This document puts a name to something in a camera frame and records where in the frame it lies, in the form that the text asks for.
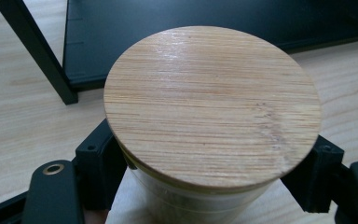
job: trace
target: wooden table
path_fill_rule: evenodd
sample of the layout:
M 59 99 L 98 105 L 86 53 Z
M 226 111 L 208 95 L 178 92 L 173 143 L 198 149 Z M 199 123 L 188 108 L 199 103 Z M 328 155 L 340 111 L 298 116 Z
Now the wooden table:
M 60 59 L 66 3 L 25 2 Z M 358 161 L 358 42 L 291 56 L 320 95 L 321 135 L 346 150 L 346 165 Z M 39 165 L 71 160 L 103 118 L 103 91 L 81 93 L 78 105 L 63 105 L 0 15 L 0 202 L 26 191 Z M 107 223 L 150 223 L 137 190 L 126 174 Z M 334 223 L 335 210 L 332 205 L 330 214 L 305 214 L 277 181 L 236 223 Z

